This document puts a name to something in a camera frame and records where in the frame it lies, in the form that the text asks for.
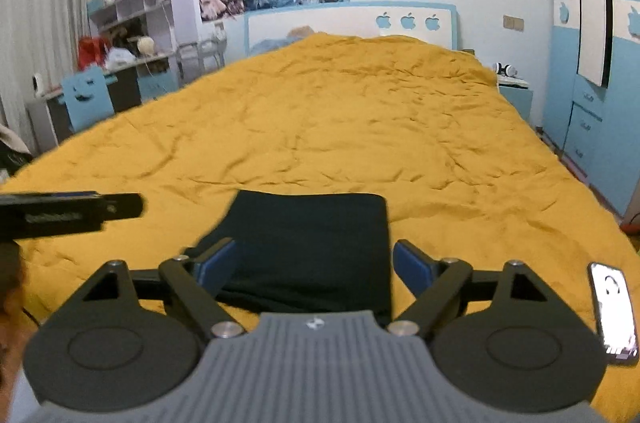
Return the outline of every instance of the apple-shaped cutout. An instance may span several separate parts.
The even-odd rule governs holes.
[[[629,34],[633,37],[640,38],[640,14],[631,6],[631,13],[629,13]]]
[[[389,18],[389,15],[385,12],[376,18],[376,24],[378,24],[380,29],[389,29],[391,27],[391,18]]]
[[[400,25],[404,29],[413,29],[415,28],[415,18],[412,16],[411,13],[409,13],[408,15],[400,19]]]
[[[569,21],[569,8],[564,2],[560,3],[560,21],[562,24],[566,24]]]
[[[429,31],[437,31],[440,28],[440,19],[433,15],[424,21]]]

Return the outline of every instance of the white headboard with blue trim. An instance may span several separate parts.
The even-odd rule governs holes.
[[[448,49],[458,48],[458,14],[451,4],[343,2],[287,7],[244,15],[246,54],[262,40],[283,38],[293,28],[372,38],[405,35]]]

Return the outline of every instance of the smartphone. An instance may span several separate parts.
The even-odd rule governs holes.
[[[622,270],[592,262],[588,268],[598,334],[610,363],[638,363],[638,332]]]

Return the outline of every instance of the curtain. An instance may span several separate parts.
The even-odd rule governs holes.
[[[76,72],[78,38],[89,34],[86,0],[0,0],[0,9],[0,99],[7,126],[33,150],[31,77],[56,86]]]

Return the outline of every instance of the yellow blanket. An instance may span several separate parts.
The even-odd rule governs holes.
[[[625,271],[640,313],[628,240],[500,96],[491,71],[410,38],[324,34],[100,123],[4,186],[140,192],[148,202],[142,218],[102,233],[24,241],[31,309],[56,309],[106,260],[149,268],[180,253],[238,188],[380,194],[393,241],[476,269],[524,260],[591,327],[586,268],[606,262]],[[411,302],[396,279],[396,314]],[[610,367],[594,406],[625,422],[640,411],[638,392],[640,369]]]

